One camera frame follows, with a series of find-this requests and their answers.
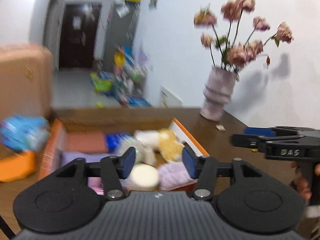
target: cable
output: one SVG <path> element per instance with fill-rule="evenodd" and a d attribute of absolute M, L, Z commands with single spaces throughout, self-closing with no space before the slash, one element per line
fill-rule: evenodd
<path fill-rule="evenodd" d="M 0 229 L 5 234 L 5 236 L 9 239 L 14 238 L 16 235 L 11 230 L 11 228 L 7 225 L 7 223 L 3 220 L 3 218 L 0 216 Z"/>
<path fill-rule="evenodd" d="M 101 25 L 102 25 L 102 28 L 104 29 L 104 32 L 106 32 L 106 29 L 105 29 L 105 27 L 103 26 L 103 22 L 102 22 L 102 18 L 101 18 L 101 13 L 99 14 L 99 19 L 101 20 Z"/>

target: white vase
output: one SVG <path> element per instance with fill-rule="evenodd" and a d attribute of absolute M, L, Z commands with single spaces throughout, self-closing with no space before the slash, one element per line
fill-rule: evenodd
<path fill-rule="evenodd" d="M 213 67 L 204 89 L 205 102 L 200 114 L 208 120 L 219 122 L 223 116 L 223 107 L 231 101 L 236 83 L 236 73 Z"/>

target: dark wooden door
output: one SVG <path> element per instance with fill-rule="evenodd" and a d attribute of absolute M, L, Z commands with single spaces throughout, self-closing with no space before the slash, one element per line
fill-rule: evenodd
<path fill-rule="evenodd" d="M 66 5 L 60 40 L 60 68 L 92 68 L 101 4 Z"/>

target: yellow toy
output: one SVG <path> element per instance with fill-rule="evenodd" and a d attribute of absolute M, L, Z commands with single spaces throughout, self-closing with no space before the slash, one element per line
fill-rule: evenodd
<path fill-rule="evenodd" d="M 125 64 L 125 56 L 122 52 L 118 51 L 115 53 L 115 65 L 116 67 L 123 68 Z"/>
<path fill-rule="evenodd" d="M 97 108 L 105 108 L 104 104 L 102 102 L 96 102 Z"/>
<path fill-rule="evenodd" d="M 166 162 L 181 162 L 183 148 L 184 145 L 177 141 L 173 131 L 159 130 L 159 152 Z"/>

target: pink towel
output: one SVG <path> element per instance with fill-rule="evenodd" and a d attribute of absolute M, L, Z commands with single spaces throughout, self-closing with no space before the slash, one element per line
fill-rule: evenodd
<path fill-rule="evenodd" d="M 196 179 L 191 179 L 182 162 L 167 163 L 158 168 L 160 176 L 160 190 L 168 191 L 178 187 L 194 184 Z"/>

